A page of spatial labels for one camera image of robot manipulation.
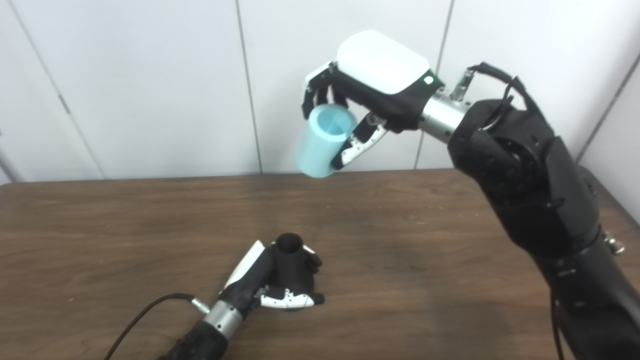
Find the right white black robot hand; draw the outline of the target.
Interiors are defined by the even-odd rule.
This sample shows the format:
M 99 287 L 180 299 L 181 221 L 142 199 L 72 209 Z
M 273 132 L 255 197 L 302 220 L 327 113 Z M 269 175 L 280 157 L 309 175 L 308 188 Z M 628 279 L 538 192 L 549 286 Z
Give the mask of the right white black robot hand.
M 425 57 L 377 32 L 346 39 L 336 57 L 304 78 L 301 111 L 308 122 L 299 170 L 324 178 L 386 136 L 414 132 L 428 101 L 443 87 Z

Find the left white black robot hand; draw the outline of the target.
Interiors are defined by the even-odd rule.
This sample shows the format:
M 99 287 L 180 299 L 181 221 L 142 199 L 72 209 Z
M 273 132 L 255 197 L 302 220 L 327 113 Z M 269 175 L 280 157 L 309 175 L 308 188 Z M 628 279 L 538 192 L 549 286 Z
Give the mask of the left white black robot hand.
M 265 246 L 256 240 L 231 272 L 218 299 L 243 317 L 258 307 L 296 311 L 324 305 L 314 276 L 322 261 L 301 239 L 277 240 Z

